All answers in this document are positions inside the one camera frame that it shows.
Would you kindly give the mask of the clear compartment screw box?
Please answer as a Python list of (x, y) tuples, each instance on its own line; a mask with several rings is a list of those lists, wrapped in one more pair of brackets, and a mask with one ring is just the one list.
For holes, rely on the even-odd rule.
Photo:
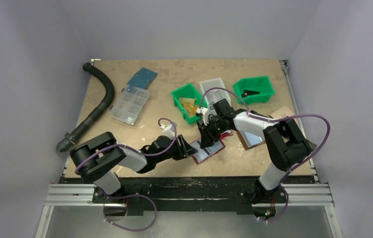
[(150, 92), (146, 89), (126, 85), (111, 106), (111, 117), (125, 124), (134, 125), (149, 96)]

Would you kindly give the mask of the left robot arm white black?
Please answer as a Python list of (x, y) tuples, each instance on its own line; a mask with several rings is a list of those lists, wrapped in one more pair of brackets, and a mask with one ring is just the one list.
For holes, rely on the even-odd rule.
[(124, 189), (118, 176), (111, 171), (116, 165), (144, 174), (162, 161), (182, 160), (197, 152), (182, 135), (174, 138), (161, 135), (151, 144), (136, 150), (119, 144), (111, 132), (105, 132), (72, 148), (69, 155), (82, 181), (95, 184), (107, 199), (117, 203), (123, 199)]

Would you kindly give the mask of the dark grey VIP card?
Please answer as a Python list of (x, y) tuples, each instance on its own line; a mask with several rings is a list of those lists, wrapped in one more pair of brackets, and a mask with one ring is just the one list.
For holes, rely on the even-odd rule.
[(253, 90), (244, 90), (244, 92), (241, 94), (243, 98), (249, 97), (249, 96), (254, 96), (254, 95), (259, 95), (259, 91), (253, 91)]

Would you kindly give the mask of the white striped credit card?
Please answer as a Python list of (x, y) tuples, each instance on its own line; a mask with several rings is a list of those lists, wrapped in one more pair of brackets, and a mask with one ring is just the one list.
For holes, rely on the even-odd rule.
[(194, 157), (195, 157), (197, 163), (202, 163), (206, 159), (215, 155), (217, 153), (218, 149), (219, 149), (219, 146), (216, 145), (216, 144), (214, 144), (211, 147), (207, 147), (207, 148), (203, 148), (203, 149), (198, 147), (198, 149), (197, 149), (198, 152), (195, 154)]

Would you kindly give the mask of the green bin with yellow items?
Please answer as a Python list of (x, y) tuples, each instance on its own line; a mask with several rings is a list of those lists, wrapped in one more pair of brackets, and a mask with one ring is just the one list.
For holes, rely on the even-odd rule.
[(172, 91), (171, 95), (173, 97), (174, 106), (180, 110), (183, 119), (188, 124), (193, 124), (200, 119), (200, 117), (195, 115), (194, 110), (198, 109), (202, 100), (202, 95), (193, 84), (186, 84)]

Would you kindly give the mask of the red leather card holder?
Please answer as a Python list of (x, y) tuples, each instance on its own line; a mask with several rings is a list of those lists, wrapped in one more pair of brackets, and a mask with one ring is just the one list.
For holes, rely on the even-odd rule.
[(221, 134), (220, 140), (218, 142), (215, 142), (215, 144), (213, 146), (206, 147), (204, 149), (202, 149), (200, 147), (201, 138), (197, 139), (196, 141), (194, 141), (193, 143), (190, 144), (194, 149), (197, 150), (197, 153), (192, 155), (192, 158), (195, 160), (195, 162), (197, 164), (200, 164), (200, 163), (204, 162), (208, 158), (216, 155), (221, 150), (223, 150), (226, 146), (223, 143), (222, 139), (224, 139), (225, 137), (232, 136), (232, 135), (233, 135), (232, 132), (230, 130), (228, 130), (228, 131)]

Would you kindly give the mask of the brown open card holder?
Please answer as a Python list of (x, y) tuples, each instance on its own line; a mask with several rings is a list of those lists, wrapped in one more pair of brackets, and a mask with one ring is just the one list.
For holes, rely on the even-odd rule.
[(238, 131), (238, 138), (245, 150), (249, 150), (264, 143), (264, 140), (246, 131)]

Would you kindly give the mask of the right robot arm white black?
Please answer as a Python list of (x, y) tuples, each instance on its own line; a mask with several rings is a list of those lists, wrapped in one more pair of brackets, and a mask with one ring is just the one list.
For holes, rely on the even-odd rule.
[(259, 201), (266, 202), (272, 198), (274, 189), (279, 186), (286, 172), (316, 148), (314, 143), (304, 137), (294, 119), (276, 122), (245, 109), (235, 110), (225, 99), (213, 107), (216, 113), (214, 116), (210, 115), (207, 108), (196, 110), (196, 115), (201, 118), (197, 127), (202, 149), (213, 146), (227, 130), (248, 132), (265, 141), (271, 163), (255, 182), (254, 194)]

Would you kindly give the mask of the white plastic bin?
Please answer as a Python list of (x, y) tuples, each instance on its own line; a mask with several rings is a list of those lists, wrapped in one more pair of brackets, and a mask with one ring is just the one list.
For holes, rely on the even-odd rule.
[(202, 94), (212, 88), (212, 90), (210, 90), (204, 97), (204, 100), (208, 105), (207, 108), (212, 114), (215, 113), (213, 105), (222, 99), (226, 99), (229, 105), (231, 105), (231, 98), (229, 93), (225, 90), (220, 89), (226, 88), (221, 77), (200, 81), (199, 87)]

